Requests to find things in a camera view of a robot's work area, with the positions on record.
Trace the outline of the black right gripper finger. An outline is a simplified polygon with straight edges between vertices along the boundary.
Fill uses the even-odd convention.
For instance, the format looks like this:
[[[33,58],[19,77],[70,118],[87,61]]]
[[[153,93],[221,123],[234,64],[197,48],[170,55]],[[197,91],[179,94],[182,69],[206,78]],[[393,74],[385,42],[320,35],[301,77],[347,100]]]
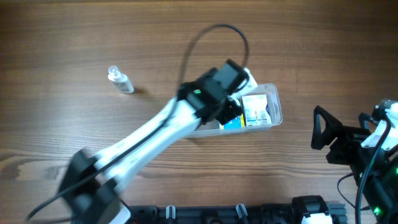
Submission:
[[[371,115],[367,113],[360,113],[358,116],[359,125],[362,129],[369,129],[368,123],[373,122]]]
[[[321,129],[320,118],[325,121],[324,130]],[[324,146],[329,145],[337,137],[342,127],[343,124],[338,119],[321,106],[316,106],[313,110],[312,149],[321,150]]]

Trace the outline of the blue yellow cough drops bag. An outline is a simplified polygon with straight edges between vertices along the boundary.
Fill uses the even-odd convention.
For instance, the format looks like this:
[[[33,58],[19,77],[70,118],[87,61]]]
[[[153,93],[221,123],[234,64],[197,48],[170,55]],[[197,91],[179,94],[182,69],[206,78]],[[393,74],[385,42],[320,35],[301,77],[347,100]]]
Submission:
[[[233,118],[228,121],[226,124],[219,124],[220,129],[240,129],[245,127],[244,116],[243,114]]]

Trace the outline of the white lotion bottle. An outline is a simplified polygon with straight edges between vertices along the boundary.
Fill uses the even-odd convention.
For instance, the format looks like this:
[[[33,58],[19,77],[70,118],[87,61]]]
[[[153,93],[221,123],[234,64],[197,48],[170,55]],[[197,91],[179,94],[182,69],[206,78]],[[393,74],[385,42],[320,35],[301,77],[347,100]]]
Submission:
[[[134,92],[134,87],[128,76],[122,73],[115,65],[108,68],[108,80],[120,93],[130,94]]]

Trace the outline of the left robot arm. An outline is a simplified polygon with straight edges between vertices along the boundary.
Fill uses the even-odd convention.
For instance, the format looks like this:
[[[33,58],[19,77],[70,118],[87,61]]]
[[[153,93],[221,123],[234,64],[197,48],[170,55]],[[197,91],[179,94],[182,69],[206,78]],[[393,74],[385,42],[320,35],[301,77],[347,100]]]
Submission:
[[[177,94],[150,121],[94,156],[76,152],[59,193],[77,223],[126,223],[132,213],[120,194],[133,177],[174,142],[214,119],[220,123],[241,113],[239,96],[251,90],[250,71],[232,60],[212,68]]]

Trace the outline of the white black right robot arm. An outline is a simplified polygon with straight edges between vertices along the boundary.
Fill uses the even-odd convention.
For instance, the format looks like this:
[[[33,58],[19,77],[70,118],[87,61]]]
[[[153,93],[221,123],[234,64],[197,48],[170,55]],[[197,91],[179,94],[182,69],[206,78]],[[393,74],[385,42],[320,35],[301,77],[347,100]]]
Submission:
[[[312,149],[329,146],[330,164],[349,166],[357,185],[353,205],[360,223],[366,200],[377,223],[397,223],[397,102],[382,100],[360,126],[345,126],[321,106],[313,110]]]

